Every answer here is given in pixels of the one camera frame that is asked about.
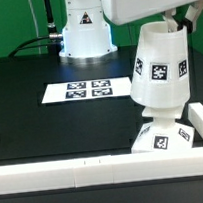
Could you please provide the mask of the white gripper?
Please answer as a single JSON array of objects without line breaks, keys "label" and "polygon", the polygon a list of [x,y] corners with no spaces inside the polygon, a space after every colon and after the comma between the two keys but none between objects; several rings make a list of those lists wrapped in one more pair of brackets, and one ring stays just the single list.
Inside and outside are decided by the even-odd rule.
[{"label": "white gripper", "polygon": [[178,30],[174,18],[176,10],[171,8],[193,2],[189,5],[183,20],[184,25],[187,26],[187,33],[191,34],[196,30],[196,22],[203,11],[203,1],[194,1],[199,0],[102,0],[102,8],[105,16],[118,26],[164,11],[163,18],[168,25],[168,31],[176,32]]}]

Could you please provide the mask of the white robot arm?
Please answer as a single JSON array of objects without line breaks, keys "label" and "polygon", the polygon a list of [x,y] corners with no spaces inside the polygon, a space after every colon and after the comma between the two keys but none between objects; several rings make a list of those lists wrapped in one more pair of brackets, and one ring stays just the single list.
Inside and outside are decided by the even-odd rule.
[{"label": "white robot arm", "polygon": [[168,31],[179,28],[174,10],[190,4],[187,13],[194,23],[203,8],[203,0],[65,0],[67,23],[63,28],[60,57],[77,62],[100,61],[117,53],[112,43],[111,24],[121,25],[162,12]]}]

